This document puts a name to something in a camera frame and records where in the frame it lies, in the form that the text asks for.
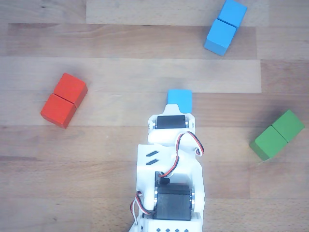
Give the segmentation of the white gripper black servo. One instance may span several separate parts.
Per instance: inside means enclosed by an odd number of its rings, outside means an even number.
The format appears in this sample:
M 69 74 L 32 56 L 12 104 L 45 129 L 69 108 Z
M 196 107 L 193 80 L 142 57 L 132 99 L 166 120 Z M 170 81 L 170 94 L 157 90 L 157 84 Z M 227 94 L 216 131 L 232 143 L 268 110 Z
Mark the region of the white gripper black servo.
M 195 117 L 191 113 L 182 113 L 177 104 L 167 104 L 163 113 L 148 119 L 148 143 L 173 145 L 179 134 L 196 132 Z

